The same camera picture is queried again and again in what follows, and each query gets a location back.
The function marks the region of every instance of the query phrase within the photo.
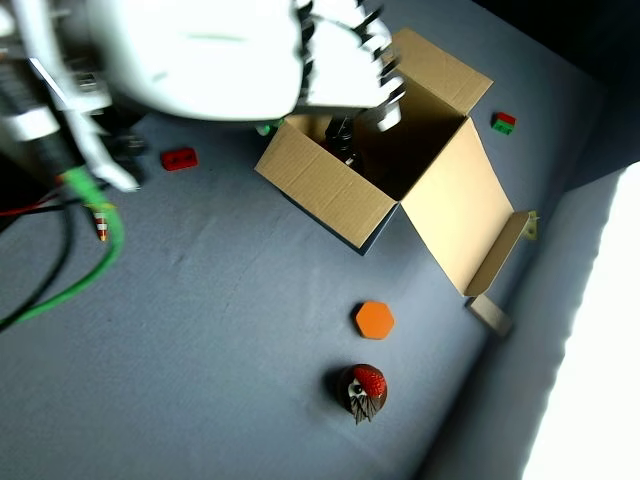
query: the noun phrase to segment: red lego brick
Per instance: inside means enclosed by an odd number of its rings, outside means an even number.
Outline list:
[[[516,119],[511,115],[507,115],[506,113],[500,112],[496,115],[496,120],[502,120],[503,122],[508,123],[509,125],[515,125]]]
[[[169,172],[198,165],[198,156],[193,148],[182,148],[180,150],[165,152],[161,158],[162,166]]]

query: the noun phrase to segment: red wire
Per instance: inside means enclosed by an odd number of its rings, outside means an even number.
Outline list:
[[[47,195],[42,200],[36,203],[32,203],[31,205],[27,205],[25,207],[20,207],[20,208],[13,208],[11,210],[0,211],[0,217],[14,217],[16,215],[22,215],[23,213],[28,212],[29,210],[34,210],[38,208],[40,205],[47,203],[49,200],[55,198],[55,196],[56,195]]]

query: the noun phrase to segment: green lego brick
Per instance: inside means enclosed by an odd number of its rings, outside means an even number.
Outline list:
[[[504,133],[505,135],[510,135],[513,132],[513,125],[503,122],[502,120],[496,120],[493,122],[491,126],[494,130],[499,131],[500,133]]]

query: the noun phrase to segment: green cable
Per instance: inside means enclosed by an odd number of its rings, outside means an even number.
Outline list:
[[[62,174],[62,179],[75,191],[83,203],[86,203],[91,209],[100,211],[104,214],[107,225],[109,226],[109,251],[91,272],[66,290],[63,290],[54,297],[51,297],[49,300],[27,310],[22,314],[17,322],[29,320],[76,296],[95,282],[109,269],[111,265],[113,265],[120,256],[122,247],[124,246],[124,226],[122,225],[120,216],[118,215],[115,207],[111,205],[107,198],[102,194],[86,170],[83,167],[72,168]]]

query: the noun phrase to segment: chocolate cupcake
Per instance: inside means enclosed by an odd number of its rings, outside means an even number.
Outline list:
[[[358,364],[346,368],[338,380],[338,400],[356,419],[369,421],[387,400],[387,382],[377,368]]]

